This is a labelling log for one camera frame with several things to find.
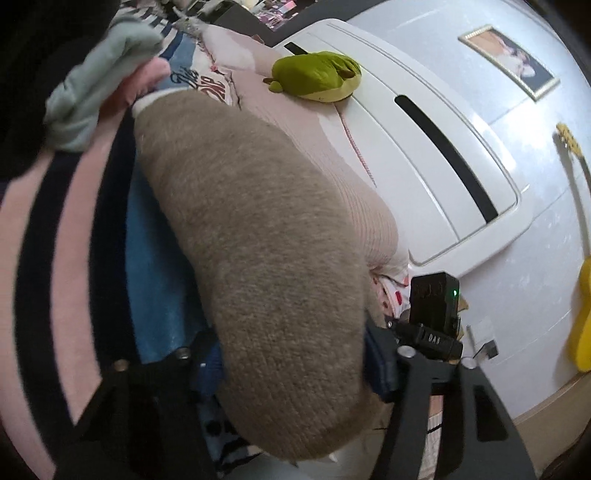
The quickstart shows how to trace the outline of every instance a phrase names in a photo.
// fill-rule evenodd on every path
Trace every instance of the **pillowcase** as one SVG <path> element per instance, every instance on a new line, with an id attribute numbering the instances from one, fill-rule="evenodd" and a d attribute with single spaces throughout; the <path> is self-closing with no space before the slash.
<path id="1" fill-rule="evenodd" d="M 215 63 L 229 69 L 271 77 L 273 64 L 281 58 L 278 52 L 253 38 L 217 25 L 205 26 L 202 39 Z"/>
<path id="2" fill-rule="evenodd" d="M 174 28 L 173 24 L 156 14 L 152 7 L 119 10 L 147 23 L 164 36 L 159 56 L 168 60 L 170 76 L 160 82 L 157 90 L 190 87 L 227 105 L 236 104 L 230 72 L 218 68 L 205 44 L 199 39 Z"/>
<path id="3" fill-rule="evenodd" d="M 351 146 L 336 107 L 272 93 L 262 79 L 253 72 L 232 72 L 241 108 L 278 126 L 322 171 L 347 208 L 369 269 L 402 281 L 408 248 Z"/>

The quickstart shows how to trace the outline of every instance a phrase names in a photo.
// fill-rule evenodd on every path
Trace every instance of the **pink knit pillow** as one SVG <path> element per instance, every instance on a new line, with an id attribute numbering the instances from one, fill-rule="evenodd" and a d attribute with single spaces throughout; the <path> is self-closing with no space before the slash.
<path id="1" fill-rule="evenodd" d="M 253 72 L 232 72 L 241 108 L 281 128 L 334 184 L 368 267 L 391 278 L 406 276 L 408 248 L 392 212 L 363 169 L 335 106 L 271 93 L 262 79 Z"/>
<path id="2" fill-rule="evenodd" d="M 273 64 L 281 58 L 278 52 L 253 38 L 215 25 L 205 28 L 202 40 L 217 65 L 250 70 L 264 77 L 271 76 Z"/>

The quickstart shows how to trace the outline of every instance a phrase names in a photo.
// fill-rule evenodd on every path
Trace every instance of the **light green cloth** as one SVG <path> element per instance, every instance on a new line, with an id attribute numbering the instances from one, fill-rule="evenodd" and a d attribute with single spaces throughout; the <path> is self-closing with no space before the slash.
<path id="1" fill-rule="evenodd" d="M 160 33 L 134 17 L 115 17 L 105 38 L 47 99 L 47 145 L 68 152 L 84 151 L 103 101 L 121 80 L 158 54 L 162 39 Z"/>

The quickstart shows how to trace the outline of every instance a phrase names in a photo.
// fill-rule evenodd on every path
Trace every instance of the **guitar headstock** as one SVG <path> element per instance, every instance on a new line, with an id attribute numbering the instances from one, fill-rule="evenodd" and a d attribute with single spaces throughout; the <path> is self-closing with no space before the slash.
<path id="1" fill-rule="evenodd" d="M 574 135 L 570 131 L 570 128 L 566 124 L 557 124 L 556 130 L 560 135 L 560 140 L 564 142 L 566 148 L 568 148 L 578 159 L 583 158 L 583 151 L 579 146 L 579 143 L 574 139 Z"/>

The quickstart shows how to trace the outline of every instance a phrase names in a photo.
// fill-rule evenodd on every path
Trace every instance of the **framed photo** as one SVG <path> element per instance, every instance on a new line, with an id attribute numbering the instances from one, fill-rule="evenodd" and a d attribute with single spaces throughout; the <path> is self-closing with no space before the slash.
<path id="1" fill-rule="evenodd" d="M 534 100 L 560 83 L 551 71 L 492 25 L 462 35 L 459 40 L 505 72 Z"/>

